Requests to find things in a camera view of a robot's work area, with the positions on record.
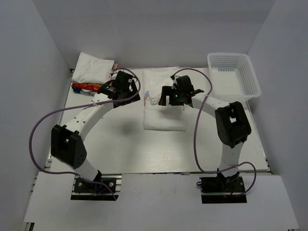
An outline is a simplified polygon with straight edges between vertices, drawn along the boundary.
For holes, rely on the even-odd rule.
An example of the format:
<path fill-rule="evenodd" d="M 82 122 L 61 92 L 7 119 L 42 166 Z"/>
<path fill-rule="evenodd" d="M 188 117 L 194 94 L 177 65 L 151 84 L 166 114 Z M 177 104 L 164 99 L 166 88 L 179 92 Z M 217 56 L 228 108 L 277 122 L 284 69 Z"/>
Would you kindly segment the white t shirt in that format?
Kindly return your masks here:
<path fill-rule="evenodd" d="M 100 59 L 81 52 L 72 81 L 76 83 L 104 84 L 108 81 L 114 64 L 114 60 Z"/>
<path fill-rule="evenodd" d="M 170 78 L 178 67 L 143 70 L 144 130 L 185 131 L 183 106 L 160 106 L 163 86 L 172 86 Z"/>

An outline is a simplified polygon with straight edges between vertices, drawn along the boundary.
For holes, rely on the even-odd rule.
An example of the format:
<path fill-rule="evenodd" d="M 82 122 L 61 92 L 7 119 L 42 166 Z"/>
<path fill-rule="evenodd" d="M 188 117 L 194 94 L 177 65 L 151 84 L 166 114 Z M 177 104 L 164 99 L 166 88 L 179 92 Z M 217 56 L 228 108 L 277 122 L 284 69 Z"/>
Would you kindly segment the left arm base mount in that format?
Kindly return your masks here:
<path fill-rule="evenodd" d="M 102 175 L 101 181 L 110 188 L 117 199 L 121 189 L 122 176 Z M 74 179 L 70 199 L 78 201 L 115 201 L 114 197 L 105 186 L 89 184 L 78 177 Z"/>

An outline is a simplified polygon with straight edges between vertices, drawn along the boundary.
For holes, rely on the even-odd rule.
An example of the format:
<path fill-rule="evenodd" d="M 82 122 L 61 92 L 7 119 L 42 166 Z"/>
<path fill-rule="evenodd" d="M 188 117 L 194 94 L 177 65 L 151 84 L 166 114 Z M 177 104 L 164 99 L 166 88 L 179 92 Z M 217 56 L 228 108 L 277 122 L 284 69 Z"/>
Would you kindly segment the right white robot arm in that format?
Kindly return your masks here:
<path fill-rule="evenodd" d="M 197 167 L 205 174 L 221 174 L 222 178 L 232 181 L 239 176 L 238 167 L 242 147 L 251 134 L 251 126 L 240 102 L 228 103 L 210 97 L 210 91 L 194 89 L 188 76 L 172 76 L 172 86 L 163 86 L 159 100 L 160 106 L 187 105 L 197 109 L 198 114 L 193 132 L 193 152 Z M 216 171 L 205 171 L 197 157 L 197 130 L 201 113 L 205 112 L 216 121 L 218 137 L 222 143 L 221 161 Z"/>

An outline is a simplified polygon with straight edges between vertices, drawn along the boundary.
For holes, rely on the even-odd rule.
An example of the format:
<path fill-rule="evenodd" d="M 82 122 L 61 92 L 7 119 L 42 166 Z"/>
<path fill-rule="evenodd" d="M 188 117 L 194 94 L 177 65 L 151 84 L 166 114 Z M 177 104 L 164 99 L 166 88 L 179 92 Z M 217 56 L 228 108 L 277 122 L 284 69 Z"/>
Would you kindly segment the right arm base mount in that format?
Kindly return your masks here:
<path fill-rule="evenodd" d="M 245 204 L 247 203 L 244 181 L 237 177 L 231 182 L 224 182 L 223 175 L 201 177 L 196 186 L 201 190 L 203 204 Z"/>

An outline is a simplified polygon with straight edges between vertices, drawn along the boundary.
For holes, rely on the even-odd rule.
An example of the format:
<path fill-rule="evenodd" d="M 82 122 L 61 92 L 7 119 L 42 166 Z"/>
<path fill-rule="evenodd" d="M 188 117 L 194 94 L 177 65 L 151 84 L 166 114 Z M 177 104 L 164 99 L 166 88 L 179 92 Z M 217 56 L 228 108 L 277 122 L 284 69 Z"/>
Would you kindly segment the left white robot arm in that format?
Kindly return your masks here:
<path fill-rule="evenodd" d="M 87 160 L 84 140 L 98 121 L 111 110 L 140 100 L 137 77 L 118 71 L 93 96 L 91 103 L 66 124 L 51 130 L 51 155 L 86 181 L 100 182 L 102 174 Z"/>

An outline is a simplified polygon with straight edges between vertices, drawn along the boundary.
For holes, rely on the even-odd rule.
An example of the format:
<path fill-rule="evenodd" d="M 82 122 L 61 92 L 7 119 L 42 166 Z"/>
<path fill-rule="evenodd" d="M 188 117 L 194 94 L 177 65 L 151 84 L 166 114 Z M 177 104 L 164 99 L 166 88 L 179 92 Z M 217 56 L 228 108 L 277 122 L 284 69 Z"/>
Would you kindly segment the red printed t shirt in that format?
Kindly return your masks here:
<path fill-rule="evenodd" d="M 119 64 L 113 65 L 113 68 L 106 82 L 109 82 L 113 79 L 113 77 L 116 77 L 116 73 L 117 73 L 116 69 L 118 68 L 119 68 Z M 86 94 L 86 95 L 94 95 L 101 86 L 102 84 L 99 84 L 99 83 L 75 83 L 73 82 L 71 84 L 71 88 L 74 93 Z"/>

